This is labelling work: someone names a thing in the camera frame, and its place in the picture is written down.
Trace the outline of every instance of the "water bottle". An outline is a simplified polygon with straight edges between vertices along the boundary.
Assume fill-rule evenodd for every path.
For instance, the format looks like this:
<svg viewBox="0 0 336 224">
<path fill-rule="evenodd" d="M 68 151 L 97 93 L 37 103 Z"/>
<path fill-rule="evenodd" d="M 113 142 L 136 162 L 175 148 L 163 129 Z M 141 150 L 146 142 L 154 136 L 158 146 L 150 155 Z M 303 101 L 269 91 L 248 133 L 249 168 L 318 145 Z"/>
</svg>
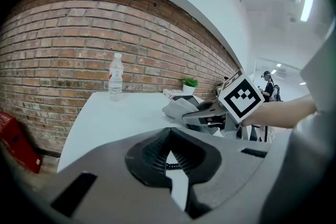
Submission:
<svg viewBox="0 0 336 224">
<path fill-rule="evenodd" d="M 122 65 L 121 62 L 121 54 L 115 53 L 114 60 L 110 65 L 110 75 L 109 75 L 110 100 L 116 101 L 121 98 L 123 72 L 124 72 L 124 66 Z"/>
</svg>

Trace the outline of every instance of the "person wearing black cap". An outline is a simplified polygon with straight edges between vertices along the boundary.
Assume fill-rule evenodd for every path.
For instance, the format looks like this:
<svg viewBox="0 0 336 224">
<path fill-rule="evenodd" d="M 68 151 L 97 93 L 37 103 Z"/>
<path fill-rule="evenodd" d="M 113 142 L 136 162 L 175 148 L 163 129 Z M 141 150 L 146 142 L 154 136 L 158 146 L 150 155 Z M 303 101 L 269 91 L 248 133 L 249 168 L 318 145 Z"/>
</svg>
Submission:
<svg viewBox="0 0 336 224">
<path fill-rule="evenodd" d="M 274 82 L 271 77 L 271 72 L 265 71 L 264 74 L 261 75 L 262 78 L 264 78 L 267 81 L 267 85 L 265 90 L 263 91 L 263 96 L 265 98 L 265 102 L 269 102 L 269 98 L 272 95 L 274 91 Z"/>
</svg>

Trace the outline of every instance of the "red plastic crate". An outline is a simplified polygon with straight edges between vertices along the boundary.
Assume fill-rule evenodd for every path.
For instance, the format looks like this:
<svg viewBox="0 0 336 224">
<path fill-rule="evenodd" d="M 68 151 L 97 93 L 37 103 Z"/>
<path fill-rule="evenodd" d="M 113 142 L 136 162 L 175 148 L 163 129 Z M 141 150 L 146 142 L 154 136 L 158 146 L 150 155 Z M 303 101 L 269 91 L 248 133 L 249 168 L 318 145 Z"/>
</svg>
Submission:
<svg viewBox="0 0 336 224">
<path fill-rule="evenodd" d="M 38 174 L 42 164 L 41 157 L 29 145 L 16 119 L 3 111 L 0 111 L 0 138 L 22 166 Z"/>
</svg>

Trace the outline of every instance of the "white bottle cap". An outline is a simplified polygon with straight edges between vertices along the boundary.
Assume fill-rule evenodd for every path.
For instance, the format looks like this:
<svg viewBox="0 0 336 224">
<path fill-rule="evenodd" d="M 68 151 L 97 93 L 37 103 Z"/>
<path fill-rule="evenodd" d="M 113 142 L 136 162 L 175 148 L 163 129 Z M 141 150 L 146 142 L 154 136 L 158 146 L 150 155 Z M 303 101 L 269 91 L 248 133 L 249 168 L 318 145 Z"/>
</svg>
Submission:
<svg viewBox="0 0 336 224">
<path fill-rule="evenodd" d="M 117 59 L 120 59 L 120 58 L 121 58 L 121 54 L 119 54 L 119 53 L 116 52 L 116 53 L 114 54 L 114 57 L 117 58 Z"/>
</svg>

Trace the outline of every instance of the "black cap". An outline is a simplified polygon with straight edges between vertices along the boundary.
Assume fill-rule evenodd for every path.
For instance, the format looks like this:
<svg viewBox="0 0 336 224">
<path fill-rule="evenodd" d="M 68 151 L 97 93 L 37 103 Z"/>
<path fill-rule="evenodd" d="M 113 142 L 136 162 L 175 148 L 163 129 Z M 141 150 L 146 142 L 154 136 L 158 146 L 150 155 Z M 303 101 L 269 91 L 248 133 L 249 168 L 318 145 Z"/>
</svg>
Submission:
<svg viewBox="0 0 336 224">
<path fill-rule="evenodd" d="M 269 72 L 269 71 L 265 71 L 264 74 L 261 75 L 261 77 L 264 78 L 265 75 L 269 75 L 269 74 L 271 74 L 271 72 Z"/>
</svg>

